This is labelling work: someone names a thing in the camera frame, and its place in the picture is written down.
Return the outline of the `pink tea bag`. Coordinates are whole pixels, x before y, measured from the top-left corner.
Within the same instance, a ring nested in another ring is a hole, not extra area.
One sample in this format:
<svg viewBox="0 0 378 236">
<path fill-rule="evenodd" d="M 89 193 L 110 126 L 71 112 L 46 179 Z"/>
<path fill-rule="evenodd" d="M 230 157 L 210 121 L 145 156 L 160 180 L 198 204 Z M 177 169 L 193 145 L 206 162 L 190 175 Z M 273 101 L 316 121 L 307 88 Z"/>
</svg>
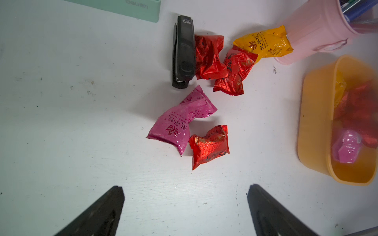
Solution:
<svg viewBox="0 0 378 236">
<path fill-rule="evenodd" d="M 169 143 L 182 155 L 190 138 L 189 124 L 207 118 L 217 111 L 200 85 L 177 106 L 164 112 L 150 129 L 147 138 Z"/>
<path fill-rule="evenodd" d="M 355 163 L 362 149 L 362 137 L 351 129 L 342 129 L 332 145 L 332 157 L 343 164 Z"/>
</svg>

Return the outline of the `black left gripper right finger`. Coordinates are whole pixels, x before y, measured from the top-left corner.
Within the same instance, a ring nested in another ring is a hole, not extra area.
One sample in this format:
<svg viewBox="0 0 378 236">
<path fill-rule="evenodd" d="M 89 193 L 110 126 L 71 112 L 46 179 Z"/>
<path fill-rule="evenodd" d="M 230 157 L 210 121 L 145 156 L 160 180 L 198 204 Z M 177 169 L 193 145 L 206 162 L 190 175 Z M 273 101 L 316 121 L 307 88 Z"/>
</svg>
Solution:
<svg viewBox="0 0 378 236">
<path fill-rule="evenodd" d="M 261 186 L 251 185 L 247 199 L 258 236 L 316 235 Z"/>
</svg>

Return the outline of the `green desk file organizer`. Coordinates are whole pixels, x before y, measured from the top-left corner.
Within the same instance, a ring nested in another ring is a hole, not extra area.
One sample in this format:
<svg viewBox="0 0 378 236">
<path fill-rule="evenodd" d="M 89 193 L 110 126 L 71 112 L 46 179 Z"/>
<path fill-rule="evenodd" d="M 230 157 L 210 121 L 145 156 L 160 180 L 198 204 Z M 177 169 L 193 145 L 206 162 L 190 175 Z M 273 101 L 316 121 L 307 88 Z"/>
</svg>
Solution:
<svg viewBox="0 0 378 236">
<path fill-rule="evenodd" d="M 66 0 L 83 6 L 157 23 L 160 0 Z"/>
</svg>

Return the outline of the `red tea bag under yellow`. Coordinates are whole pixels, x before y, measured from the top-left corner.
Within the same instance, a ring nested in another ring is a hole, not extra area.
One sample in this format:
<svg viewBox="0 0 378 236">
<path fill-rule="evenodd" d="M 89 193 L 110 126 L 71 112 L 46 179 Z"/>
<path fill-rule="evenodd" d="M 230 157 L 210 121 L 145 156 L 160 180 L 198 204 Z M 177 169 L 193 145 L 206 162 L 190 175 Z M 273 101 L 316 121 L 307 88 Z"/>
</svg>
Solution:
<svg viewBox="0 0 378 236">
<path fill-rule="evenodd" d="M 227 52 L 223 62 L 227 67 L 228 75 L 215 81 L 213 92 L 222 91 L 232 96 L 243 95 L 243 81 L 248 76 L 257 59 L 258 54 L 233 46 Z"/>
</svg>

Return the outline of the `red tea bag by stapler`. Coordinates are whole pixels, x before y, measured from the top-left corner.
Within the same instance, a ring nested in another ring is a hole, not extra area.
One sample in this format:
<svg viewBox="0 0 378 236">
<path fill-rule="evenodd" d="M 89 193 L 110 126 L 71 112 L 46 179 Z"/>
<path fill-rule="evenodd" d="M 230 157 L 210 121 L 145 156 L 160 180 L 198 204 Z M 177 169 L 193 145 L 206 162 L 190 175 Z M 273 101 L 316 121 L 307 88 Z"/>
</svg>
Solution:
<svg viewBox="0 0 378 236">
<path fill-rule="evenodd" d="M 197 79 L 216 80 L 228 76 L 227 66 L 220 60 L 224 36 L 196 35 L 196 77 Z"/>
</svg>

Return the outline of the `yellow tea bag by cup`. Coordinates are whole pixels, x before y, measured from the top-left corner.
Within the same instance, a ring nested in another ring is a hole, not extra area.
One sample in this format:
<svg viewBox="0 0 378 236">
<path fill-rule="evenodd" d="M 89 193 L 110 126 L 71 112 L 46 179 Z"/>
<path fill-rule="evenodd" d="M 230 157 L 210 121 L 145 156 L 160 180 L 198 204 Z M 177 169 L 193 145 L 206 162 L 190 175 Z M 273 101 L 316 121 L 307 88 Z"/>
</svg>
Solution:
<svg viewBox="0 0 378 236">
<path fill-rule="evenodd" d="M 256 63 L 262 58 L 286 56 L 294 50 L 287 38 L 284 25 L 275 29 L 267 29 L 244 35 L 234 40 L 233 45 L 244 51 L 258 55 Z"/>
</svg>

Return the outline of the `small yellow tea bag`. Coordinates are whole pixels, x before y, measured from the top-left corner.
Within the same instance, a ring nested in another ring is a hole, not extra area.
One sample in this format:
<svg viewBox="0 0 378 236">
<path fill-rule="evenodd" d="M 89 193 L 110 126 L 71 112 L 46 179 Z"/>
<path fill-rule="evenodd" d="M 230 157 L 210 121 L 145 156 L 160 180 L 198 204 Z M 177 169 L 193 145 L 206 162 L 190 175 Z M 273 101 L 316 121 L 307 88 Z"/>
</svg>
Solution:
<svg viewBox="0 0 378 236">
<path fill-rule="evenodd" d="M 343 98 L 346 82 L 342 72 L 339 70 L 336 73 L 336 82 L 335 82 L 335 97 L 334 97 L 334 108 L 337 108 L 340 104 L 341 99 Z"/>
</svg>

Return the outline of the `yellow plastic storage box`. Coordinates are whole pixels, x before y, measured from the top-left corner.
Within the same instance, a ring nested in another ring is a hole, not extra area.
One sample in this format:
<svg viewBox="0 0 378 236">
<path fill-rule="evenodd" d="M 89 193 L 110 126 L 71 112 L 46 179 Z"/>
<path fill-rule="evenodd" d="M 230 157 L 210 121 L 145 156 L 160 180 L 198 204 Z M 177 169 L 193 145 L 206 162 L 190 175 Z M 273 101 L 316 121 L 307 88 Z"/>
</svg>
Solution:
<svg viewBox="0 0 378 236">
<path fill-rule="evenodd" d="M 337 72 L 340 71 L 353 88 L 369 80 L 378 88 L 378 74 L 368 64 L 343 55 L 335 62 L 310 71 L 304 78 L 297 152 L 301 163 L 309 169 L 331 176 L 342 184 L 367 186 L 373 182 L 378 166 L 378 151 L 362 147 L 353 164 L 337 162 L 332 157 L 332 133 L 341 128 L 333 120 Z"/>
</svg>

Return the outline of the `pink pen cup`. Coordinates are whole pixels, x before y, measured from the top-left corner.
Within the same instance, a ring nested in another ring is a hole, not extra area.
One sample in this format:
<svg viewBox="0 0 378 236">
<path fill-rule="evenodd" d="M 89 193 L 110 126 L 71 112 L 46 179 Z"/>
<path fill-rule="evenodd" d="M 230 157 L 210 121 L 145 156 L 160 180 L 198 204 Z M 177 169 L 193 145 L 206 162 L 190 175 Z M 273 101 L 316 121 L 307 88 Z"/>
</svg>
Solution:
<svg viewBox="0 0 378 236">
<path fill-rule="evenodd" d="M 293 48 L 290 54 L 275 58 L 282 65 L 337 51 L 361 35 L 346 21 L 339 1 L 332 0 L 307 1 L 280 24 Z"/>
</svg>

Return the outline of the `black stapler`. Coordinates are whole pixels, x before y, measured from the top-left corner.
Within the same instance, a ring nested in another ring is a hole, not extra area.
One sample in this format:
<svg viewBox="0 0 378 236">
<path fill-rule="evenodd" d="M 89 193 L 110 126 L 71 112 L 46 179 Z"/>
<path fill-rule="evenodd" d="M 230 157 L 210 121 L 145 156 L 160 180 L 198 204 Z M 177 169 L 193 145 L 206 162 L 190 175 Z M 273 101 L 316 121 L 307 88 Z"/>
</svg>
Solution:
<svg viewBox="0 0 378 236">
<path fill-rule="evenodd" d="M 174 26 L 172 56 L 172 86 L 185 89 L 196 72 L 194 22 L 191 17 L 180 15 Z"/>
</svg>

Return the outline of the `pens in cup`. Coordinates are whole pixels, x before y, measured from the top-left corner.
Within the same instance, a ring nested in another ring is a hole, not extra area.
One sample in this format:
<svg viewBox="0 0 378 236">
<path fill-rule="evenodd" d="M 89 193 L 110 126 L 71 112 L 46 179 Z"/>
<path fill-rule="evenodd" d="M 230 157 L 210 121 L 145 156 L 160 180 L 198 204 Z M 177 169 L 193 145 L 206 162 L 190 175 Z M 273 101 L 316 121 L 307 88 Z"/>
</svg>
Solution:
<svg viewBox="0 0 378 236">
<path fill-rule="evenodd" d="M 341 12 L 348 23 L 354 24 L 372 24 L 377 23 L 377 18 L 369 18 L 362 20 L 363 14 L 372 10 L 378 4 L 376 0 L 355 0 L 347 1 L 341 5 Z"/>
</svg>

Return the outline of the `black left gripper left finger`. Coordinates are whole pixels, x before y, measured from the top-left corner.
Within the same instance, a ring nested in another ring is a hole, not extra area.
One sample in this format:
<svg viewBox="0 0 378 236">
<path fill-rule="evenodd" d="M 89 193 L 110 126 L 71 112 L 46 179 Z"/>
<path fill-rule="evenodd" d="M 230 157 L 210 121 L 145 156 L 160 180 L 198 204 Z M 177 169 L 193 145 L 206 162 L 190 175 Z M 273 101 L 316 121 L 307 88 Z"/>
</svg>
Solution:
<svg viewBox="0 0 378 236">
<path fill-rule="evenodd" d="M 123 188 L 113 186 L 57 236 L 114 236 L 125 202 Z"/>
</svg>

